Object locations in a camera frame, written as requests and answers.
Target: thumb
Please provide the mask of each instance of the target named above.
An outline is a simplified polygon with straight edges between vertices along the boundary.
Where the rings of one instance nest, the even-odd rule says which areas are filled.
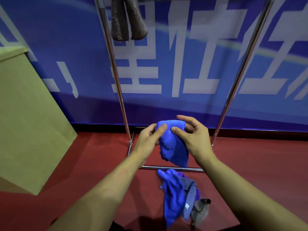
[[[185,131],[181,130],[178,127],[172,127],[171,131],[184,141],[187,139],[187,136],[189,135],[189,133],[186,133]]]
[[[151,138],[156,142],[166,130],[167,130],[167,125],[164,123],[159,128],[157,128],[157,130],[154,132]]]

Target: garment rack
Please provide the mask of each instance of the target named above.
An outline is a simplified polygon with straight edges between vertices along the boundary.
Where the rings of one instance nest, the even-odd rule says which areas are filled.
[[[126,113],[125,113],[125,107],[124,107],[124,102],[123,102],[123,96],[122,96],[122,91],[121,91],[121,86],[120,86],[120,81],[119,81],[119,74],[118,74],[118,70],[117,70],[117,66],[116,66],[116,60],[115,60],[115,55],[114,55],[114,51],[113,51],[113,46],[112,46],[112,38],[110,36],[110,30],[108,27],[108,19],[107,19],[107,14],[106,14],[106,6],[104,3],[104,0],[94,0],[95,1],[95,6],[98,12],[98,17],[102,26],[102,30],[104,33],[104,38],[106,41],[106,46],[108,49],[108,54],[109,54],[109,58],[110,58],[110,63],[111,63],[111,69],[112,69],[112,73],[115,79],[115,85],[117,88],[117,93],[119,96],[119,101],[120,101],[120,106],[121,106],[121,110],[122,110],[122,115],[123,115],[123,120],[124,120],[124,124],[125,124],[125,129],[126,129],[126,134],[128,137],[128,144],[129,144],[129,149],[128,149],[128,153],[127,156],[129,156],[131,149],[132,149],[132,145],[133,145],[133,139],[135,136],[135,132],[140,129],[140,128],[144,128],[144,127],[136,127],[135,130],[132,133],[132,136],[130,134],[129,131],[129,125],[128,125],[128,121],[127,121],[127,117],[126,117]],[[235,77],[235,80],[233,82],[233,85],[229,91],[229,95],[227,97],[225,106],[222,110],[221,116],[219,118],[217,127],[215,129],[215,132],[211,138],[211,145],[214,145],[214,141],[218,135],[218,132],[221,128],[221,125],[225,119],[225,116],[227,114],[228,108],[235,96],[235,93],[237,91],[237,88],[242,80],[242,77],[244,75],[244,71],[247,67],[248,61],[251,57],[251,54],[256,46],[257,40],[260,36],[260,32],[264,26],[264,23],[267,19],[268,13],[271,10],[271,7],[273,5],[274,0],[266,0],[264,8],[260,14],[260,17],[258,19],[258,23],[255,27],[255,30],[252,34],[252,37],[250,39],[248,48],[245,52],[244,58],[241,62],[240,68],[237,72],[237,75]],[[193,171],[193,172],[203,172],[203,170],[201,168],[190,168],[190,167],[167,167],[167,166],[154,166],[154,165],[144,165],[141,167],[141,169],[175,169],[177,171]]]

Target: hand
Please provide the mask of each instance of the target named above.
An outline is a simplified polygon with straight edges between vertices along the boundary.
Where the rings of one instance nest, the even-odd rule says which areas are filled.
[[[184,128],[186,132],[177,127],[172,127],[171,131],[185,142],[197,164],[201,166],[201,164],[204,165],[216,159],[210,142],[209,130],[193,117],[177,115],[177,118],[186,122]]]
[[[146,159],[152,153],[154,147],[159,144],[158,139],[167,130],[167,125],[161,125],[156,131],[156,124],[151,124],[139,134],[133,152],[139,154],[145,163]]]

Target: gray cloth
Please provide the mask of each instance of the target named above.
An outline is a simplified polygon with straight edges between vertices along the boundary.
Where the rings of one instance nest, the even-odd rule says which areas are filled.
[[[202,221],[206,218],[209,213],[210,199],[200,197],[199,201],[195,201],[195,205],[190,214],[192,218],[192,226],[198,228]]]
[[[188,221],[189,216],[193,210],[195,197],[197,194],[197,184],[194,180],[179,177],[184,186],[184,194],[185,194],[185,206],[183,207],[181,216],[184,217],[186,221]]]
[[[116,41],[128,41],[128,23],[131,25],[132,40],[141,40],[148,32],[142,19],[138,0],[111,0],[111,36]]]

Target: pile of cloth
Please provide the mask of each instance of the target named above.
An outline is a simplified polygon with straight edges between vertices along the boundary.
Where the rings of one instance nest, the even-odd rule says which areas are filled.
[[[182,216],[186,221],[192,218],[192,226],[199,227],[209,213],[210,199],[202,198],[194,180],[173,169],[158,170],[163,180],[160,188],[164,190],[164,217],[167,227]]]

